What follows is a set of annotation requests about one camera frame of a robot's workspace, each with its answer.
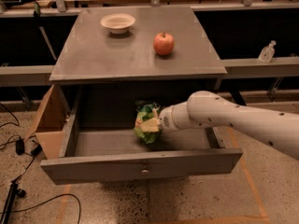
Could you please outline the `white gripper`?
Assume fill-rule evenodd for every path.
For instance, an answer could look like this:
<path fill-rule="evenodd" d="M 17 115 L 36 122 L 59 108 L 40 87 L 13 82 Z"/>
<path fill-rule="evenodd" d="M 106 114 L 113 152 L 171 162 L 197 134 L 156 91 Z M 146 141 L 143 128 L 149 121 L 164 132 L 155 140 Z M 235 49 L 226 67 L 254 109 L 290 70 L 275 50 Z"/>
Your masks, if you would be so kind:
<path fill-rule="evenodd" d="M 152 113 L 154 118 L 148 119 L 140 124 L 140 129 L 145 133 L 157 133 L 163 130 L 166 133 L 173 132 L 175 130 L 175 124 L 172 119 L 173 106 L 164 108 L 160 115 L 158 109 L 153 108 Z"/>

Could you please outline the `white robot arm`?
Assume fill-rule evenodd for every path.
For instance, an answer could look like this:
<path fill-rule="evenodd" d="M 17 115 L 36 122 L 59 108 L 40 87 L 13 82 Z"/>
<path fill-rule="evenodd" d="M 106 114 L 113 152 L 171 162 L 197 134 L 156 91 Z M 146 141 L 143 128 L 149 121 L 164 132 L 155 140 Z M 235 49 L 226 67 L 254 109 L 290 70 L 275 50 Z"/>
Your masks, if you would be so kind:
<path fill-rule="evenodd" d="M 299 115 L 234 104 L 210 91 L 197 91 L 187 101 L 141 113 L 135 127 L 141 133 L 171 133 L 187 129 L 231 127 L 299 160 Z"/>

